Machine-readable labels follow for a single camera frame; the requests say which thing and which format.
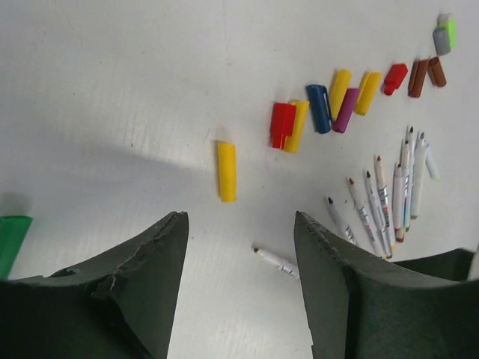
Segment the yellow cap marker pen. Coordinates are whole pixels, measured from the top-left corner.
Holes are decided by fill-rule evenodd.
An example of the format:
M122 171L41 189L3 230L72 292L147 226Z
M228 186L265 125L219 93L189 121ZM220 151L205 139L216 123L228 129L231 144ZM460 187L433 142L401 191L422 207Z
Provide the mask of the yellow cap marker pen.
M390 201L388 196L388 184L385 178L385 173L382 166L382 157L377 156L375 159L375 173L376 173L376 187L381 203L382 213L385 219L386 234L391 249L396 249L396 239L394 236L394 227L391 220Z

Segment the magenta marker cap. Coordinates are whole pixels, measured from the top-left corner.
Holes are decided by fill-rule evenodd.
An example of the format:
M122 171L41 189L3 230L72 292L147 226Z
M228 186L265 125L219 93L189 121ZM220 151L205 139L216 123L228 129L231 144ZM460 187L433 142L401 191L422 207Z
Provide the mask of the magenta marker cap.
M360 94L359 88L347 89L343 102L341 104L340 110L338 112L338 116L335 122L332 124L332 129L335 132L339 132L339 133L346 132L351 115L355 109L359 94Z

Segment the lime green marker cap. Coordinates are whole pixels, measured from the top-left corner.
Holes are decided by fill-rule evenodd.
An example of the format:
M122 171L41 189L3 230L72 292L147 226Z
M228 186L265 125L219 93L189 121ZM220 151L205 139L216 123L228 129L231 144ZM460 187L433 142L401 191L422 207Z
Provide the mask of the lime green marker cap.
M445 29L448 34L451 49L456 47L456 24L452 13L441 13L438 16L437 27Z

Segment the blue marker cap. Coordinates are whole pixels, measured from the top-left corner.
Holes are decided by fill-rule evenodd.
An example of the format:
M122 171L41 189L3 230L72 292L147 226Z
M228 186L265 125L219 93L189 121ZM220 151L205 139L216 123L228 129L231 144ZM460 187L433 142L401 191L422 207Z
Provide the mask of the blue marker cap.
M324 85L307 85L305 89L310 102L315 131L319 134L330 132L332 111L327 88Z

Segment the yellow marker cap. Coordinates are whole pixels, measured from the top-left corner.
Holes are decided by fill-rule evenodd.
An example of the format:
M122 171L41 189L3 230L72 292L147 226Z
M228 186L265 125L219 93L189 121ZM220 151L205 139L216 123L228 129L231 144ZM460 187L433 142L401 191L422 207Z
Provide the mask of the yellow marker cap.
M352 73L347 69L340 69L334 75L329 91L329 102L333 120L336 120L338 116L352 77Z
M237 198L237 157L234 144L217 143L219 194L222 202L232 203Z
M356 100L354 112L365 116L370 109L373 98L379 89L382 74L379 72L366 72L361 80L359 96Z
M283 149L283 151L289 153L297 153L299 150L310 102L296 101L293 102L293 105L296 107L293 134L287 136Z

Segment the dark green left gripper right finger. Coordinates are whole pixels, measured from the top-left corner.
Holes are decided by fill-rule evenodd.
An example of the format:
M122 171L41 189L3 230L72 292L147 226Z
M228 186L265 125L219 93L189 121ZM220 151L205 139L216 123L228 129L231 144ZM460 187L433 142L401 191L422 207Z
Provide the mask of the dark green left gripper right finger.
M315 358L478 356L471 251L390 263L304 212L294 242Z

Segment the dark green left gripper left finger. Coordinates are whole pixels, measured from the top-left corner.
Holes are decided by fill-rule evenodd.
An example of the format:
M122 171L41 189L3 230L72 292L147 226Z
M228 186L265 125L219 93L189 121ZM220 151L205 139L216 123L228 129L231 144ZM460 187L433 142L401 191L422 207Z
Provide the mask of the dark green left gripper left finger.
M171 212L48 276L1 282L3 358L166 358L189 239Z

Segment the white lime-tipped marker body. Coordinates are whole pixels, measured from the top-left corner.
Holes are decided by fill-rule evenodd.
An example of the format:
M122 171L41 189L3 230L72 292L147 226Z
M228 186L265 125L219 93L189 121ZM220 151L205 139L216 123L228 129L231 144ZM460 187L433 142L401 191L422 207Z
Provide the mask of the white lime-tipped marker body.
M433 180L439 181L441 179L439 168L429 143L426 144L426 166L427 166L430 178Z

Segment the red cap marker group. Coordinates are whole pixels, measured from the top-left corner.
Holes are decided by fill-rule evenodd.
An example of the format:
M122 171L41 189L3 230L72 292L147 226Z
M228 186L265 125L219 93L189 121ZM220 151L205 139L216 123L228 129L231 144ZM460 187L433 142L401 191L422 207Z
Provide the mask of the red cap marker group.
M403 169L399 163L396 164L394 169L393 180L393 223L394 223L394 235L396 242L402 243L404 241L404 229L403 229L403 211L404 211L404 178Z

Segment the green cap marker pen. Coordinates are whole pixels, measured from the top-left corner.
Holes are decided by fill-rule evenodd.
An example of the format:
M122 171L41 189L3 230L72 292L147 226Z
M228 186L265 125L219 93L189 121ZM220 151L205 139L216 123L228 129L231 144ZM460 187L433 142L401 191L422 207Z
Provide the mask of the green cap marker pen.
M33 218L24 215L9 215L1 217L1 279L8 278L32 221Z

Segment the blue cap marker pen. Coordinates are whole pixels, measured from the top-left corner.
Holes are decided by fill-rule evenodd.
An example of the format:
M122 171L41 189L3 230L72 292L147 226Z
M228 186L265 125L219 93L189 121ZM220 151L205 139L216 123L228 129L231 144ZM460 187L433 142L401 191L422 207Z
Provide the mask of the blue cap marker pen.
M358 245L356 236L354 235L350 225L340 214L340 212L338 211L338 208L335 205L335 202L333 201L331 197L327 197L327 206L328 206L329 214L331 215L332 220L339 234L341 235L341 237L354 245Z

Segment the grey cap whiteboard marker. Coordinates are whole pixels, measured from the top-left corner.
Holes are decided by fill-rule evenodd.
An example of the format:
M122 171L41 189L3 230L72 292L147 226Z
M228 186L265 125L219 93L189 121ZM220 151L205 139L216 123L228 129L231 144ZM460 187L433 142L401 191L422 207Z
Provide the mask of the grey cap whiteboard marker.
M426 168L426 152L427 142L425 138L425 133L421 132L416 141L416 148L414 152L415 159L413 166L411 219L417 219L420 213L421 196Z

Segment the brown cap marker pen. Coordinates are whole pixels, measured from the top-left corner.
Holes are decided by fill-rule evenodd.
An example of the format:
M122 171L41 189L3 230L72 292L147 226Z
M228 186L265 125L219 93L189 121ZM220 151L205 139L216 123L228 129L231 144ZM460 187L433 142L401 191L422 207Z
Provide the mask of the brown cap marker pen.
M408 170L409 170L409 176L408 176L408 191L407 191L407 197L406 197L406 208L405 208L405 227L406 231L409 231L410 228L410 221L411 221L411 207L412 207L412 181L413 181L413 165L414 165L414 152L415 152L415 131L414 127L410 126L409 130L406 134L406 141L408 142L407 148L408 148Z

